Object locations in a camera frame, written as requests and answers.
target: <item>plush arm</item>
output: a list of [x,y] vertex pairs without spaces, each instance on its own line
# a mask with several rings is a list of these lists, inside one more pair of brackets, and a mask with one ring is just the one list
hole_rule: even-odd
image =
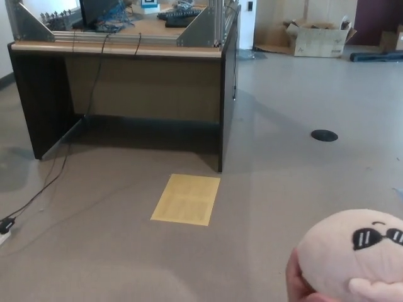
[[402,302],[403,283],[371,283],[369,280],[355,278],[350,280],[349,289],[353,294],[374,302]]

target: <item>power strip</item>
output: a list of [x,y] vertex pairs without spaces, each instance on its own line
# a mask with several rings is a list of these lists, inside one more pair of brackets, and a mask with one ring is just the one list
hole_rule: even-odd
[[4,235],[0,234],[0,246],[4,243],[4,241],[7,240],[8,237],[10,237],[11,232],[8,231],[8,233],[5,233]]

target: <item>desk leg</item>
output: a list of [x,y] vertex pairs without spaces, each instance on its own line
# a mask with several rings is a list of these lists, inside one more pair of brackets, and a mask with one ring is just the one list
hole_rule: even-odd
[[36,159],[52,148],[80,119],[74,114],[62,56],[22,52],[8,45],[26,125]]

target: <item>plush toy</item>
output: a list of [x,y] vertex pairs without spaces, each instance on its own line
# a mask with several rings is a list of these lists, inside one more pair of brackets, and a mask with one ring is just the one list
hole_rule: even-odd
[[332,215],[297,247],[304,279],[342,302],[403,302],[403,221],[372,210]]

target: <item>computer monitor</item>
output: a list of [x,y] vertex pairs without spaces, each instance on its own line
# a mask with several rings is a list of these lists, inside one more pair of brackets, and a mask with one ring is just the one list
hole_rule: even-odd
[[94,27],[100,16],[118,4],[119,0],[80,0],[83,27]]

